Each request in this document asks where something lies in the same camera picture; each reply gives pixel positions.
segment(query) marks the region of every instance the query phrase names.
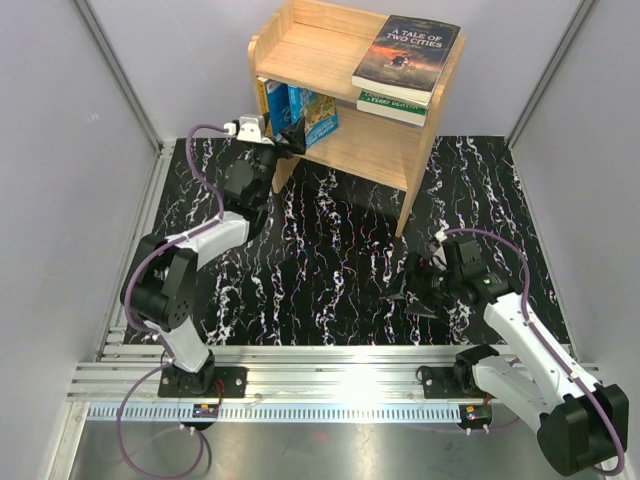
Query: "book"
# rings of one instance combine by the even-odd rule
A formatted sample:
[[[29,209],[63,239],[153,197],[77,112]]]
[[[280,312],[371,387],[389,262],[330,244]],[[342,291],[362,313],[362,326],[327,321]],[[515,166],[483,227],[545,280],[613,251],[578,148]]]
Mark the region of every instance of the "book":
[[[264,77],[258,77],[258,89],[262,112],[268,112],[270,119],[265,134],[267,137],[275,137],[280,130],[291,124],[289,90],[286,84]]]
[[[292,85],[288,88],[292,123],[305,118],[307,148],[338,128],[335,98]]]
[[[353,72],[351,83],[427,107],[460,27],[391,15]]]
[[[356,102],[356,108],[362,112],[375,113],[376,115],[411,123],[419,127],[424,125],[424,120],[427,116],[426,108],[415,107],[408,103],[369,92],[360,94]]]

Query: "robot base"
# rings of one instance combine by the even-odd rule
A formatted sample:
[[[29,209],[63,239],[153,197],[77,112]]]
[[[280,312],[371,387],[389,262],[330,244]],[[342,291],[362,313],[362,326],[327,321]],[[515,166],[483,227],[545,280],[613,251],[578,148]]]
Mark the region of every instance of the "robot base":
[[[213,355],[198,373],[188,373],[172,366],[162,371],[158,396],[161,398],[218,398],[216,383],[224,385],[223,398],[244,398],[247,388],[244,367],[215,366]]]

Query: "marble-patterned mat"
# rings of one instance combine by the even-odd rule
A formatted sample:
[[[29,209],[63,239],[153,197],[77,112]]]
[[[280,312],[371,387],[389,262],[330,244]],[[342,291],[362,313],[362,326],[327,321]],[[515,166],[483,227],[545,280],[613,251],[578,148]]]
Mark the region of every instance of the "marble-patterned mat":
[[[191,228],[216,213],[193,180],[178,141],[154,233]],[[246,156],[228,139],[200,139],[210,181]],[[301,161],[272,194],[264,231],[198,274],[195,324],[214,345],[424,345],[500,343],[482,312],[462,304],[445,321],[407,316],[404,301],[381,300],[407,252],[425,252],[441,227],[495,231],[526,252],[531,303],[563,343],[568,335],[520,182],[501,137],[441,137],[404,236],[393,233],[404,193]],[[491,268],[519,274],[517,258],[480,240]],[[147,341],[128,334],[127,342]]]

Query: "blue book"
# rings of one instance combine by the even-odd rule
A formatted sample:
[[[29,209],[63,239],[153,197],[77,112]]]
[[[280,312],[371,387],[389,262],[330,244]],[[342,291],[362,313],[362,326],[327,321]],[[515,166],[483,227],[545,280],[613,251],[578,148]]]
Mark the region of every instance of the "blue book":
[[[305,118],[307,148],[338,128],[335,98],[289,85],[289,105],[292,123]]]
[[[269,112],[271,119],[266,134],[268,137],[275,137],[280,130],[291,124],[289,91],[286,84],[263,77],[258,77],[258,86],[262,111]]]

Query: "wooden bookshelf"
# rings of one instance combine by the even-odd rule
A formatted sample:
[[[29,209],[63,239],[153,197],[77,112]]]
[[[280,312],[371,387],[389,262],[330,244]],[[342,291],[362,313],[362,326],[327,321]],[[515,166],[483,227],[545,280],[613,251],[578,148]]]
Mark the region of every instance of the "wooden bookshelf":
[[[249,64],[260,109],[257,77],[308,88],[355,104],[360,89],[351,74],[387,15],[314,0],[285,3],[249,44]],[[424,127],[339,107],[338,130],[304,158],[406,192],[396,236],[401,236],[422,183],[465,37],[453,46],[436,85]],[[280,160],[273,179],[279,192],[299,159]]]

